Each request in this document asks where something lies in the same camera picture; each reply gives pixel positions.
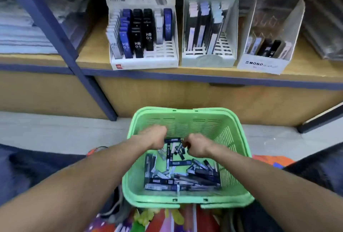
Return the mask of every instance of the person's left arm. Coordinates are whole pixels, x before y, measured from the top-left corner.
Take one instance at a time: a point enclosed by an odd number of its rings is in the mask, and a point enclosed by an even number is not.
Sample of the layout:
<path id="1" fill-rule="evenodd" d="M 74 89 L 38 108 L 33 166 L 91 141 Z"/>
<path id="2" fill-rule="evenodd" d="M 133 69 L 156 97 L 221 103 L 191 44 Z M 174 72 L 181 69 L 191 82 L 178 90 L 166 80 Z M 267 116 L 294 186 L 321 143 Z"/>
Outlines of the person's left arm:
<path id="1" fill-rule="evenodd" d="M 166 133 L 165 126 L 151 126 L 58 171 L 0 208 L 0 230 L 83 231 L 133 163 L 163 147 Z"/>

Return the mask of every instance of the white paper stack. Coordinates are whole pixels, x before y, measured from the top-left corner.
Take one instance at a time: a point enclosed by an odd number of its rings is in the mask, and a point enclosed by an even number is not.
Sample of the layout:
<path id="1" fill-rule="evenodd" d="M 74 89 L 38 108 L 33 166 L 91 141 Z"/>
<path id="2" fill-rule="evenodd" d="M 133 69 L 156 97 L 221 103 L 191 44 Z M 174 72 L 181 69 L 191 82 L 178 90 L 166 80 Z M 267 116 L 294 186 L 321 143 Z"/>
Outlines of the white paper stack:
<path id="1" fill-rule="evenodd" d="M 89 0 L 45 0 L 75 48 L 88 27 Z M 0 53 L 58 53 L 17 0 L 0 0 Z"/>

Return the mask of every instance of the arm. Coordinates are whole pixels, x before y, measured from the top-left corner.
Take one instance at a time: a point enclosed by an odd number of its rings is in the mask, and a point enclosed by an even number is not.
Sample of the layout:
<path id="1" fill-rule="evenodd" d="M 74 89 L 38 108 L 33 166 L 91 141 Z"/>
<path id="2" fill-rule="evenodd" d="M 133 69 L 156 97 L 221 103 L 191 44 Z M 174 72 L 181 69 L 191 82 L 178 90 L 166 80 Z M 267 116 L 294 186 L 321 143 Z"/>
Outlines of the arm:
<path id="1" fill-rule="evenodd" d="M 0 208 L 1 230 L 83 231 L 131 165 L 148 149 L 163 147 L 166 133 L 164 126 L 149 127 L 60 170 Z"/>
<path id="2" fill-rule="evenodd" d="M 284 231 L 341 231 L 343 198 L 308 180 L 216 144 L 201 134 L 186 139 L 188 153 L 224 166 Z"/>

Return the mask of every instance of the fist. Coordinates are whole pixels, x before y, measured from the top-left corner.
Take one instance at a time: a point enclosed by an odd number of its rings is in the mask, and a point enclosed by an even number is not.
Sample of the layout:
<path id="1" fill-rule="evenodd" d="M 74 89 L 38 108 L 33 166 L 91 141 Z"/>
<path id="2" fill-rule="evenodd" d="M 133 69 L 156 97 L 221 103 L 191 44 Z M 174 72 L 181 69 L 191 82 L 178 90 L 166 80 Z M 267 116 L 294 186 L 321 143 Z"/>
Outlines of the fist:
<path id="1" fill-rule="evenodd" d="M 214 141 L 202 134 L 189 134 L 183 140 L 183 147 L 188 148 L 188 154 L 196 158 L 208 158 Z"/>
<path id="2" fill-rule="evenodd" d="M 148 149 L 159 150 L 164 146 L 164 139 L 168 129 L 162 125 L 152 125 L 139 133 L 141 142 L 148 146 Z"/>

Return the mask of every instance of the white tile floor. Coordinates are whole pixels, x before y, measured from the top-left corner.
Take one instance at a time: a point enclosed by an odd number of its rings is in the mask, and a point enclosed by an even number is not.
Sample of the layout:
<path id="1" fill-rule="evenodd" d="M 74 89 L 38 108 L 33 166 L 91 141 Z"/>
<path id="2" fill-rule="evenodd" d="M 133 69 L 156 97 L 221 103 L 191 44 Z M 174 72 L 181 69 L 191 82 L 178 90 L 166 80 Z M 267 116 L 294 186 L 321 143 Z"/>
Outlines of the white tile floor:
<path id="1" fill-rule="evenodd" d="M 102 119 L 0 112 L 0 143 L 25 149 L 86 154 L 126 139 L 130 118 Z M 243 125 L 252 154 L 299 160 L 343 141 L 343 118 L 307 134 L 294 128 Z"/>

